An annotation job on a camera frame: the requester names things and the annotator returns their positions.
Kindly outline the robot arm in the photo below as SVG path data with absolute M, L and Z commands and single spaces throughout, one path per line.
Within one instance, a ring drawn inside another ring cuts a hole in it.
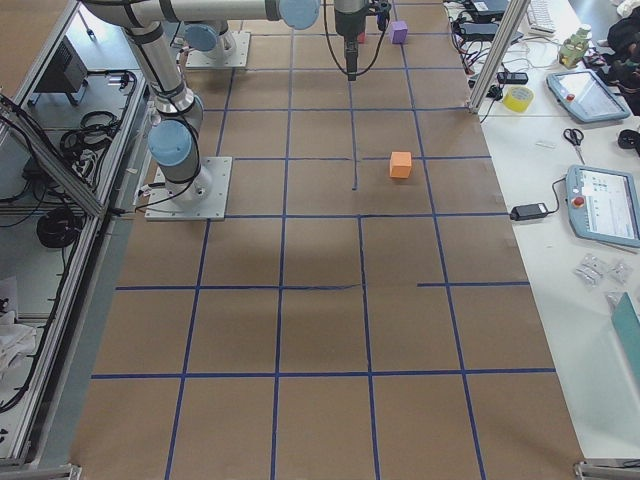
M 237 44 L 226 21 L 185 22 L 177 45 L 186 54 L 187 68 L 231 67 Z
M 148 147 L 165 179 L 169 202 L 198 205 L 209 196 L 212 175 L 199 151 L 203 106 L 187 86 L 164 36 L 164 22 L 202 27 L 217 42 L 216 28 L 230 20 L 282 21 L 295 30 L 312 26 L 319 1 L 84 1 L 87 10 L 124 32 L 154 95 L 160 122 Z

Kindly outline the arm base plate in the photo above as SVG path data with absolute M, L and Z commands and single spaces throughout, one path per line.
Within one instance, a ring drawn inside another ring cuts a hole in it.
M 248 31 L 227 31 L 214 39 L 206 34 L 196 40 L 187 36 L 189 54 L 186 68 L 192 70 L 218 70 L 245 68 L 248 61 L 251 34 Z
M 201 170 L 191 186 L 168 183 L 151 191 L 148 221 L 196 221 L 225 219 L 233 159 L 203 157 Z

